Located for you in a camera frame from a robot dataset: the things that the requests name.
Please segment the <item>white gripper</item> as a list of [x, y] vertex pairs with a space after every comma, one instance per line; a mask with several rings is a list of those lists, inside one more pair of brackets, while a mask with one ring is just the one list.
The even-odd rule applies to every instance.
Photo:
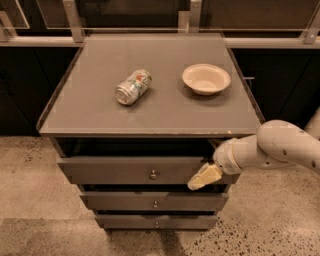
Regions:
[[233, 155], [235, 138], [223, 142], [220, 139], [209, 139], [208, 142], [215, 149], [213, 154], [215, 164], [206, 163], [198, 170], [187, 183], [190, 190], [198, 190], [220, 180], [223, 173], [237, 175], [242, 172]]

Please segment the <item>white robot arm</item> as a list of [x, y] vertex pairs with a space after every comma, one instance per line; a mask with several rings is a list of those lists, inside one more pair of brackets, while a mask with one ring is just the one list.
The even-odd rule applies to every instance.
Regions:
[[287, 121], [267, 121], [255, 135], [213, 144], [213, 164], [205, 163], [193, 175], [187, 183], [190, 190], [214, 183], [223, 174], [237, 175], [248, 168], [270, 170], [300, 165], [320, 173], [320, 141]]

